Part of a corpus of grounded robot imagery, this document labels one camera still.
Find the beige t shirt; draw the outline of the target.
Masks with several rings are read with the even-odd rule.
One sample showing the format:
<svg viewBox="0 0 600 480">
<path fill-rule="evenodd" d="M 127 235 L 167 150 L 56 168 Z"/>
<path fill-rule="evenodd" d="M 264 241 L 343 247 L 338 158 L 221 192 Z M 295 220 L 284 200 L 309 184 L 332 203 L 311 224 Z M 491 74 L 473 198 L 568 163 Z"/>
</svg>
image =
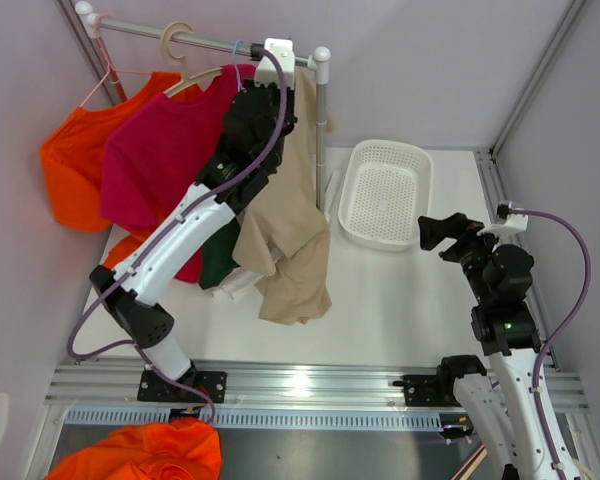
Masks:
<svg viewBox="0 0 600 480">
<path fill-rule="evenodd" d="M 326 286 L 330 230 L 316 206 L 312 157 L 316 149 L 316 86 L 295 72 L 297 122 L 284 138 L 282 163 L 239 217 L 232 252 L 241 267 L 260 275 L 259 317 L 283 325 L 306 323 L 331 307 Z"/>
</svg>

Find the green and white t shirt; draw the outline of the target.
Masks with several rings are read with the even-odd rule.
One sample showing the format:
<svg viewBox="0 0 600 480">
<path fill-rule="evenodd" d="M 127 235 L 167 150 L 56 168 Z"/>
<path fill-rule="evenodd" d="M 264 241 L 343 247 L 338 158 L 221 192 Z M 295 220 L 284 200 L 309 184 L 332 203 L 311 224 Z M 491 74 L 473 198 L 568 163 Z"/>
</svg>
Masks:
<svg viewBox="0 0 600 480">
<path fill-rule="evenodd" d="M 202 246 L 202 270 L 198 285 L 214 299 L 237 300 L 262 277 L 233 259 L 240 225 L 231 220 Z"/>
</svg>

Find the light blue wire hanger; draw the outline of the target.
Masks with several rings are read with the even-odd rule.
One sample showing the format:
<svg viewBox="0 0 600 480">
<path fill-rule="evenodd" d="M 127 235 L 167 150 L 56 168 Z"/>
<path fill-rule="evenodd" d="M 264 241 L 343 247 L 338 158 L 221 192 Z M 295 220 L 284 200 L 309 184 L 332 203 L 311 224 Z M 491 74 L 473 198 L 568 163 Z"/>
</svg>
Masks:
<svg viewBox="0 0 600 480">
<path fill-rule="evenodd" d="M 232 52 L 231 52 L 232 64 L 234 67 L 235 77 L 236 77 L 237 93 L 242 92 L 244 89 L 244 85 L 243 85 L 243 81 L 242 81 L 243 76 L 242 76 L 240 64 L 238 61 L 238 49 L 240 46 L 242 46 L 243 43 L 244 43 L 244 40 L 242 40 L 242 39 L 236 40 L 236 42 L 234 43 L 234 45 L 232 47 Z"/>
</svg>

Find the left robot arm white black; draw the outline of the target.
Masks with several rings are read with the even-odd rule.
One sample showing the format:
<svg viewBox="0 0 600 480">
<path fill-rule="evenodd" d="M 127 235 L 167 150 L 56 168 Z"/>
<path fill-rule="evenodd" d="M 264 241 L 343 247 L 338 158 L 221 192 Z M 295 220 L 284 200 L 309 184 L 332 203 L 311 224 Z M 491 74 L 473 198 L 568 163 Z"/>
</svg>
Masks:
<svg viewBox="0 0 600 480">
<path fill-rule="evenodd" d="M 105 308 L 174 401 L 193 394 L 195 368 L 159 299 L 187 261 L 267 186 L 295 122 L 293 85 L 246 82 L 223 119 L 215 152 L 180 203 L 129 257 L 112 269 L 99 265 L 91 272 L 98 297 L 87 310 Z"/>
</svg>

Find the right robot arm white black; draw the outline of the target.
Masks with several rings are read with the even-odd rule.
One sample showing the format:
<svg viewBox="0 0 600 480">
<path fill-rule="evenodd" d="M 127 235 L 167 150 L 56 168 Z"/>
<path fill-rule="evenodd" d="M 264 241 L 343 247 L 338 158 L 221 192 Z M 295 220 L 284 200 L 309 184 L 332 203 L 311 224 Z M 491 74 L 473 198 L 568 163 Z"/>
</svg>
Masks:
<svg viewBox="0 0 600 480">
<path fill-rule="evenodd" d="M 456 213 L 418 219 L 420 247 L 461 266 L 476 306 L 471 327 L 484 359 L 445 357 L 435 392 L 446 404 L 460 404 L 491 458 L 499 479 L 578 479 L 555 416 L 544 372 L 547 350 L 526 303 L 533 284 L 533 257 L 502 238 L 526 230 L 527 215 L 504 204 L 486 226 Z"/>
</svg>

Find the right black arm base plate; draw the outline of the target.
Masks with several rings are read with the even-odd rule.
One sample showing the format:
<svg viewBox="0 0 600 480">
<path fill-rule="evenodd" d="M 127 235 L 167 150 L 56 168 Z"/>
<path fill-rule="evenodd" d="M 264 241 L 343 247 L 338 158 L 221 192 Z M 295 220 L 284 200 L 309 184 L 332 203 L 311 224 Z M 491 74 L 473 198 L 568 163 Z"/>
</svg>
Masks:
<svg viewBox="0 0 600 480">
<path fill-rule="evenodd" d="M 408 407 L 459 407 L 449 380 L 440 374 L 403 375 L 392 386 L 399 388 Z"/>
</svg>

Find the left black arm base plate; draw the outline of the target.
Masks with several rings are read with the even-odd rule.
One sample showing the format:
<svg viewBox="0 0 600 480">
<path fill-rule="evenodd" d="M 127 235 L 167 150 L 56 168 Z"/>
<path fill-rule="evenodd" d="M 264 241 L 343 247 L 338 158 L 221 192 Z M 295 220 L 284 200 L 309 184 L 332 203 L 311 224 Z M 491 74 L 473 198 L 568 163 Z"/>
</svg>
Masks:
<svg viewBox="0 0 600 480">
<path fill-rule="evenodd" d="M 195 374 L 186 375 L 179 382 L 204 393 L 213 403 L 224 402 L 226 372 L 198 370 Z M 151 370 L 142 373 L 136 398 L 140 402 L 153 403 L 207 403 L 200 395 L 162 380 Z"/>
</svg>

